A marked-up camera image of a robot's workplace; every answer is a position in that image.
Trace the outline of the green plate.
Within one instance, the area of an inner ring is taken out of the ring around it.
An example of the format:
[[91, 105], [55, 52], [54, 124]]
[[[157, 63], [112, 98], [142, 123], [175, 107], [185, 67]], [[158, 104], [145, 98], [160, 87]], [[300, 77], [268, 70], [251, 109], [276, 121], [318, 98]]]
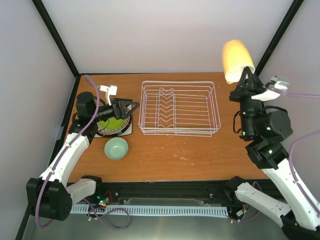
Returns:
[[125, 119], [115, 119], [114, 117], [111, 117], [107, 121], [98, 122], [98, 125], [100, 129], [114, 130], [122, 127], [125, 122]]

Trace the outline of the yellow mug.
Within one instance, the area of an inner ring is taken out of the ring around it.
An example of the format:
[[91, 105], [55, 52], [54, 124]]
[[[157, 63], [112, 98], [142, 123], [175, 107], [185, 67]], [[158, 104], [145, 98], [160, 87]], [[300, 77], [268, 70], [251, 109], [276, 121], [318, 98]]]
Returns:
[[244, 68], [249, 67], [252, 73], [256, 70], [248, 49], [238, 39], [230, 40], [224, 44], [222, 66], [228, 84], [238, 83]]

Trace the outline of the white wire dish rack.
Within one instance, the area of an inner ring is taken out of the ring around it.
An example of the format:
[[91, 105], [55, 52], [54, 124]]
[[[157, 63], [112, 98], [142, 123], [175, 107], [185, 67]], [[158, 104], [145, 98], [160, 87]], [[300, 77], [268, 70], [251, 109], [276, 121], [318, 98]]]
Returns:
[[145, 135], [211, 137], [221, 128], [212, 81], [143, 81], [139, 109]]

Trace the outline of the mint green bowl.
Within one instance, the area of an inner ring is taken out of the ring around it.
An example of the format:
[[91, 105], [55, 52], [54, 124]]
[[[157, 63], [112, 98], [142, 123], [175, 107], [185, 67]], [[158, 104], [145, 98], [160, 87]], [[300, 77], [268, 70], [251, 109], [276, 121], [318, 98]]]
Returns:
[[128, 153], [129, 145], [121, 137], [114, 137], [107, 141], [104, 146], [105, 155], [111, 160], [120, 160]]

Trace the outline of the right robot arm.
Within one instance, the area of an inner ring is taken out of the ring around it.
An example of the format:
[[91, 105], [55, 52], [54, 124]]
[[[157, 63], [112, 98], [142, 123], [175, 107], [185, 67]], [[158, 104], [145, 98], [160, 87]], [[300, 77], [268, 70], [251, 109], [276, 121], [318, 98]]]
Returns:
[[282, 145], [292, 133], [286, 109], [264, 103], [284, 92], [285, 83], [271, 80], [263, 84], [246, 66], [229, 99], [239, 103], [240, 138], [249, 144], [247, 155], [274, 183], [284, 198], [276, 200], [235, 176], [227, 182], [234, 197], [268, 216], [290, 240], [320, 238], [320, 203], [295, 171], [289, 153]]

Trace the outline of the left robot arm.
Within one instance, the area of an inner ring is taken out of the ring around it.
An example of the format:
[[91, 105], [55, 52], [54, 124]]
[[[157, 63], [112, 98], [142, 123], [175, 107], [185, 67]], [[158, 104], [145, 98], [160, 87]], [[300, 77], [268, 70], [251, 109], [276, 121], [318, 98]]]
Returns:
[[125, 120], [140, 106], [125, 98], [112, 98], [110, 104], [100, 105], [97, 96], [82, 92], [76, 97], [77, 118], [72, 121], [65, 142], [49, 167], [38, 178], [26, 184], [28, 205], [36, 220], [64, 221], [72, 207], [85, 198], [99, 201], [103, 198], [102, 179], [85, 175], [68, 185], [68, 179], [84, 151], [98, 133], [98, 122], [110, 118]]

